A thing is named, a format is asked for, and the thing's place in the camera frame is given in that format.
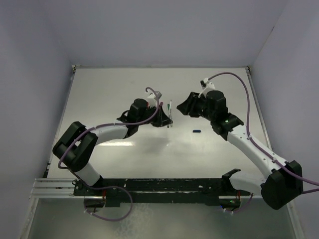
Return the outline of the white pen green end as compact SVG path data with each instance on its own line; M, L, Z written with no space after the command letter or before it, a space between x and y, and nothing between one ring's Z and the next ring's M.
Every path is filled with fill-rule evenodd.
M171 113L171 108L168 110L168 117L170 119L170 124L167 126L168 128L172 127L172 113Z

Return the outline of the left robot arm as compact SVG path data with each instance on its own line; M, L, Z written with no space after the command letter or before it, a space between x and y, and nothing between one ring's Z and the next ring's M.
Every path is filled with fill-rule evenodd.
M53 147L53 154L59 159L58 168L67 169L85 184L91 195L101 193L103 177L89 163L95 146L115 139L126 139L134 135L139 126L150 124L165 127L172 124L162 108L151 106L150 101L136 99L114 123L87 128L75 121Z

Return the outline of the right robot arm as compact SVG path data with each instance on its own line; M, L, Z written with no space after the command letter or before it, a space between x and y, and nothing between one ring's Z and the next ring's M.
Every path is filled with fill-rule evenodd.
M221 91L212 90L205 96L191 92L176 108L185 116L210 121L213 131L244 153L262 173L263 178L257 178L240 169L231 170L222 176L225 194L233 195L238 190L250 192L278 210L303 193L300 164L288 162L264 145L257 147L258 140L248 133L247 126L228 111Z

